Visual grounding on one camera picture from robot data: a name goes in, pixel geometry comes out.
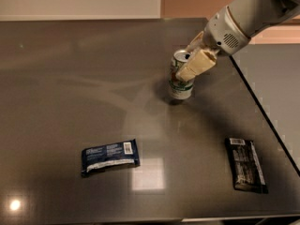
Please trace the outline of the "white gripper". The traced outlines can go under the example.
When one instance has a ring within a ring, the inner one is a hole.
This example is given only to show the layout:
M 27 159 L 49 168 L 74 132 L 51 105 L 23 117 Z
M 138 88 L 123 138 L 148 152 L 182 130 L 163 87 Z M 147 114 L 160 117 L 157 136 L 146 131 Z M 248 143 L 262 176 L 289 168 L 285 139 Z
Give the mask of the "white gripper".
M 191 53 L 201 49 L 205 44 L 211 50 L 233 55 L 247 46 L 250 38 L 245 35 L 235 22 L 228 6 L 222 8 L 207 23 L 203 32 L 200 32 L 186 47 Z M 207 50 L 194 52 L 187 62 L 179 68 L 175 76 L 179 81 L 187 82 L 212 68 L 217 62 L 216 55 Z

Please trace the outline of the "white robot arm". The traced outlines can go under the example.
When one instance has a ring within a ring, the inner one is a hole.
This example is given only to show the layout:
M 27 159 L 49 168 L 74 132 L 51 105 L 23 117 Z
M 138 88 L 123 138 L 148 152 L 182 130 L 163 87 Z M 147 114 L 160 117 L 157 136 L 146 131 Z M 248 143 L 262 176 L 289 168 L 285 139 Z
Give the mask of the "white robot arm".
M 176 72 L 187 82 L 213 67 L 220 55 L 233 55 L 270 26 L 300 13 L 300 0 L 233 0 L 187 46 L 191 56 Z

